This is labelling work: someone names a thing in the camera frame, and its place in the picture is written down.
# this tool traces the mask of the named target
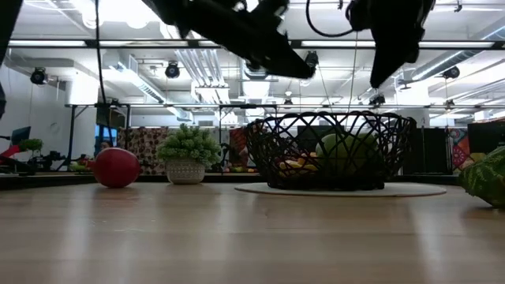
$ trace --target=computer monitor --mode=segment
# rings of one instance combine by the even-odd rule
[[[27,140],[30,138],[31,126],[15,129],[13,134],[10,136],[10,144],[12,146],[18,145],[22,140]]]

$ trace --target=green melon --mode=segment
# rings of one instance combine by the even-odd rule
[[[347,136],[337,147],[335,145],[339,142],[340,137],[336,134],[326,135],[321,139],[321,143],[316,146],[317,157],[321,158],[321,162],[331,169],[335,168],[336,162],[339,175],[352,175],[366,163],[369,157],[373,156],[373,153],[377,149],[375,137],[369,135],[365,138],[366,135],[367,133],[358,134],[357,137]],[[349,164],[346,166],[349,153],[354,154],[352,161],[349,161]]]

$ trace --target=green succulent plant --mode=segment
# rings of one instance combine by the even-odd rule
[[[198,127],[181,124],[180,129],[169,133],[158,146],[158,159],[163,161],[176,159],[194,159],[206,167],[219,161],[221,148],[212,139],[210,132]]]
[[[21,151],[40,151],[44,143],[41,139],[26,139],[19,143]]]

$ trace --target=ceiling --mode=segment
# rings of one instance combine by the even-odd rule
[[[141,4],[140,0],[123,0],[122,3]],[[463,10],[454,13],[456,1],[438,1],[436,8],[430,13],[425,23],[426,34],[424,40],[438,41],[464,41],[483,39],[489,32],[505,26],[505,1],[491,0],[467,0],[464,1]],[[123,13],[135,13],[126,7]],[[82,21],[81,12],[74,9],[75,6],[70,1],[51,0],[25,0],[18,18],[13,39],[93,39],[95,31],[86,28]],[[336,9],[336,2],[314,0],[311,5],[311,15],[314,25],[319,30],[325,32],[341,32],[349,28],[349,24],[343,15],[343,11]],[[294,0],[290,4],[290,9],[285,15],[284,22],[279,30],[286,30],[290,39],[322,39],[314,33],[305,20],[304,0]],[[120,19],[106,21],[100,26],[102,39],[165,39],[161,33],[158,19],[152,18],[145,28],[131,28]],[[353,33],[342,39],[371,39],[369,32]],[[96,61],[96,51],[93,49],[43,49],[43,48],[13,48],[11,59],[19,68],[29,69],[35,66],[30,65],[33,59],[70,59],[78,66],[98,73]],[[284,100],[286,92],[292,92],[291,97],[297,98],[301,103],[322,103],[327,98],[333,99],[336,103],[357,103],[357,98],[367,99],[372,93],[369,90],[369,76],[372,68],[374,50],[355,50],[352,46],[349,49],[315,49],[319,56],[319,68],[310,84],[301,85],[299,80],[273,77],[268,88],[269,96],[278,97],[279,102]],[[191,103],[189,95],[191,91],[192,78],[181,63],[181,76],[177,79],[167,79],[164,75],[168,61],[178,60],[174,49],[121,49],[114,50],[122,57],[132,55],[139,62],[139,74],[141,74],[150,84],[156,86],[163,92],[170,101]],[[224,49],[218,49],[217,58],[224,80],[229,85],[229,97],[236,99],[241,94],[241,61],[235,55]],[[301,57],[304,57],[307,50],[297,50]],[[414,64],[403,66],[395,76],[402,70],[412,70],[418,67],[432,64],[454,54],[452,50],[422,50],[419,59]],[[477,54],[476,56],[458,64],[461,75],[458,79],[449,79],[447,82],[443,78],[432,77],[420,83],[414,83],[410,87],[427,88],[431,103],[443,103],[446,98],[454,95],[479,90],[486,84],[495,82],[505,77],[505,64],[501,60],[505,59],[502,51],[490,50]],[[72,80],[73,72],[77,67],[63,67],[48,69],[52,76],[60,77],[61,80]],[[107,95],[126,102],[143,102],[144,94],[131,82],[115,75],[113,70],[104,67],[103,75],[107,82]],[[388,103],[395,103],[395,93],[401,90],[395,89],[391,84],[394,80],[388,81],[381,91],[385,94]],[[485,100],[499,98],[505,95],[505,84],[498,88],[493,88],[489,92],[482,92],[475,97],[469,98],[464,104],[482,103]],[[472,113],[475,110],[465,110],[463,113]]]

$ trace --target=black cable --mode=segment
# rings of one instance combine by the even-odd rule
[[[312,23],[312,20],[310,19],[310,10],[309,10],[309,7],[310,7],[310,0],[307,0],[307,4],[305,6],[305,17],[307,18],[307,23],[309,24],[310,28],[318,35],[320,36],[324,36],[324,37],[341,37],[341,36],[347,36],[349,35],[351,32],[353,32],[353,29],[350,29],[349,31],[346,31],[346,32],[341,32],[341,33],[338,33],[338,34],[327,34],[326,32],[322,32],[320,30],[318,30],[314,24]]]
[[[102,53],[100,52],[100,19],[99,19],[99,0],[95,0],[95,15],[96,15],[96,56],[98,59],[98,77],[100,82],[100,91],[102,92],[102,101],[104,104],[107,103],[105,98],[105,87],[103,84],[103,73],[102,73]],[[114,145],[112,141],[112,130],[110,130],[110,118],[108,115],[105,115],[105,122],[107,124],[107,129],[109,129],[109,140],[110,144]]]

